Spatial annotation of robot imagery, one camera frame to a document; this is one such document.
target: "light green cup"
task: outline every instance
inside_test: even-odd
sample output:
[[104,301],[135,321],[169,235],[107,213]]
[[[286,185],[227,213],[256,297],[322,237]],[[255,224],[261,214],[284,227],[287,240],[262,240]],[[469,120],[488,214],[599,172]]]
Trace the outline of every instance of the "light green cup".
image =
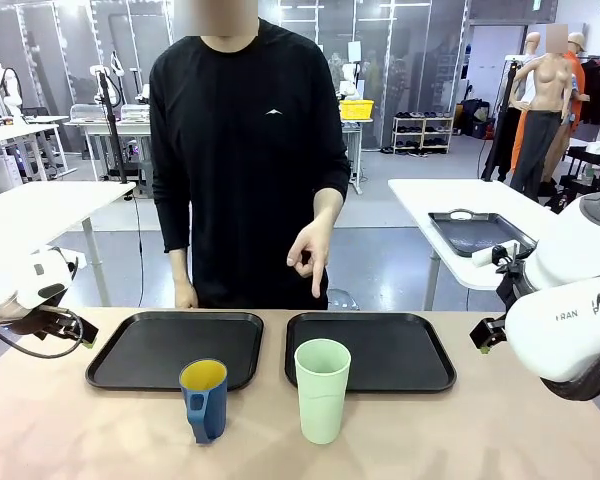
[[316,338],[300,345],[294,359],[302,434],[331,443],[340,433],[351,354],[341,343]]

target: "shoe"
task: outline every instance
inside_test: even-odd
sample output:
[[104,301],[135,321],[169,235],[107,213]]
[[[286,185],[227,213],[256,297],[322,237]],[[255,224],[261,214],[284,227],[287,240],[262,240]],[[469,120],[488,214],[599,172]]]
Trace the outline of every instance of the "shoe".
[[555,185],[552,185],[550,182],[540,182],[540,187],[538,188],[539,197],[553,197],[557,194],[558,190]]

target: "shoe rack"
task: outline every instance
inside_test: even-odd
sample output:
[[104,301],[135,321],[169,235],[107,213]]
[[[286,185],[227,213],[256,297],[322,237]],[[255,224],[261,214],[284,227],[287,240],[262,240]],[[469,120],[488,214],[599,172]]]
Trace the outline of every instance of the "shoe rack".
[[[400,127],[419,128],[418,132],[398,132]],[[427,127],[433,127],[435,131],[427,132]],[[418,118],[393,118],[391,128],[391,147],[395,153],[397,150],[422,150],[435,149],[444,150],[443,153],[449,152],[451,144],[451,135],[453,133],[453,118],[449,117],[418,117]],[[436,145],[427,145],[426,142],[430,138],[443,137],[444,143]],[[411,142],[412,145],[404,146],[397,145],[401,141],[404,143]]]

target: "hand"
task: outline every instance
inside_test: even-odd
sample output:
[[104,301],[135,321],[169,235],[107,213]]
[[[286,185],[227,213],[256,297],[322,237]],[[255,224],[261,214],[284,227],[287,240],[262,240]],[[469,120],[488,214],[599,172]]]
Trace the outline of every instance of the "hand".
[[198,308],[198,294],[189,280],[176,281],[176,308]]
[[[313,275],[311,293],[315,298],[320,298],[320,282],[329,259],[329,241],[332,232],[333,223],[328,215],[318,216],[300,230],[287,254],[287,266],[295,268],[303,278]],[[306,265],[302,263],[303,251],[311,253]]]
[[511,104],[513,108],[517,108],[521,112],[526,112],[529,110],[530,105],[527,102],[515,101]]

